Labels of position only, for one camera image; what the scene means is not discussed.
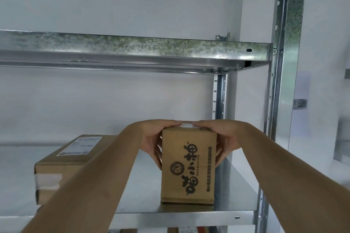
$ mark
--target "label on box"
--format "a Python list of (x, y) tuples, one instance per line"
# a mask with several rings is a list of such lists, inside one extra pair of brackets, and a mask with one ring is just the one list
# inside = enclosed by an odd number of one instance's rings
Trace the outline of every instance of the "label on box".
[(57, 156), (86, 155), (95, 147), (102, 137), (80, 137)]
[(198, 233), (197, 227), (179, 227), (178, 233)]

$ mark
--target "shelving unit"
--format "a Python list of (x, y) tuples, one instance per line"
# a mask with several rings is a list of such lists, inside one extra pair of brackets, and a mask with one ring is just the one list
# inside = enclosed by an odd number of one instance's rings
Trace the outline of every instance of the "shelving unit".
[[(221, 119), (226, 118), (230, 74), (268, 64), (265, 132), (280, 143), (289, 137), (303, 6), (304, 0), (276, 0), (271, 44), (0, 31), (0, 66), (208, 74), (213, 77), (212, 118)], [(42, 147), (35, 149), (39, 158), (46, 155)], [(32, 169), (36, 161), (26, 159), (21, 168)], [(216, 169), (214, 206), (160, 204), (160, 175), (140, 152), (111, 228), (256, 225), (256, 232), (266, 232), (269, 205), (263, 193), (257, 195), (228, 160)], [(140, 183), (145, 179), (152, 182)], [(129, 193), (131, 187), (140, 194)], [(34, 192), (34, 181), (28, 190)], [(0, 213), (0, 228), (20, 230), (36, 209), (32, 202), (20, 215)]]

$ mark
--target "metal upright post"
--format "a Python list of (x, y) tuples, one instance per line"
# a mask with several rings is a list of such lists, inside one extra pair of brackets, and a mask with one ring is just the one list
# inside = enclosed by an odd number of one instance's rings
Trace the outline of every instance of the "metal upright post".
[[(275, 0), (264, 131), (286, 149), (291, 128), (303, 12), (304, 0)], [(279, 233), (278, 219), (261, 189), (256, 220), (256, 233)]]

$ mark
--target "shelf board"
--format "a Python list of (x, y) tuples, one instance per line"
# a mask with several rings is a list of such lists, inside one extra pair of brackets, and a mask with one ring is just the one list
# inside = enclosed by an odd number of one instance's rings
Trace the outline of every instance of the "shelf board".
[(270, 44), (0, 30), (0, 66), (224, 74)]
[[(0, 228), (19, 232), (37, 210), (34, 163), (57, 147), (0, 147), (11, 159), (1, 162)], [(215, 204), (161, 204), (161, 172), (149, 155), (140, 151), (110, 228), (252, 225), (257, 194), (226, 159), (216, 169)]]

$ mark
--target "circular logo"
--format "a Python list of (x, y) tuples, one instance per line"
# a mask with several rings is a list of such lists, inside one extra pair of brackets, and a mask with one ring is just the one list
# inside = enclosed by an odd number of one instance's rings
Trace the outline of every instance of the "circular logo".
[(181, 175), (185, 171), (185, 166), (181, 162), (176, 161), (170, 166), (170, 171), (174, 175)]

